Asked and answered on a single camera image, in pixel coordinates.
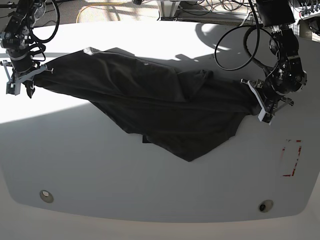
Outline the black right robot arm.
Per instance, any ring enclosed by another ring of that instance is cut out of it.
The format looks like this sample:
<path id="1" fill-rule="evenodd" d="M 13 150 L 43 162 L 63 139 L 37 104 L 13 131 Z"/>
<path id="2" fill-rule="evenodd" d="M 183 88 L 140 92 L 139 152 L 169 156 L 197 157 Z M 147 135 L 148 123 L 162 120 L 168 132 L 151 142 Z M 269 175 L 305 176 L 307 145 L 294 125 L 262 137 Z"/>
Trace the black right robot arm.
<path id="1" fill-rule="evenodd" d="M 45 0 L 20 0 L 4 30 L 0 32 L 0 46 L 9 60 L 2 60 L 7 83 L 6 93 L 19 95 L 21 86 L 25 86 L 29 98 L 35 92 L 34 77 L 48 69 L 43 64 L 45 59 L 35 59 L 36 55 L 44 58 L 47 40 L 40 40 L 32 34 L 36 22 L 46 12 Z"/>

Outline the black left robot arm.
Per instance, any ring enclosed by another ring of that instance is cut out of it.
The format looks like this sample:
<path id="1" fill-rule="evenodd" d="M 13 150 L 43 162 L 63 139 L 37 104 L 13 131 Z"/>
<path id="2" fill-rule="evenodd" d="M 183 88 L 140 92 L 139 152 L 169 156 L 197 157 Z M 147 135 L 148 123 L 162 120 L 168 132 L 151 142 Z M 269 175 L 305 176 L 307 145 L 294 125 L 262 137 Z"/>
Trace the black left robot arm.
<path id="1" fill-rule="evenodd" d="M 307 73 L 303 70 L 299 56 L 299 41 L 290 25 L 295 18 L 287 0 L 258 0 L 256 9 L 262 21 L 261 30 L 271 28 L 269 49 L 276 56 L 274 67 L 253 62 L 263 69 L 265 80 L 250 81 L 248 85 L 261 107 L 258 119 L 271 123 L 275 112 L 294 102 L 286 95 L 300 91 L 307 83 Z"/>

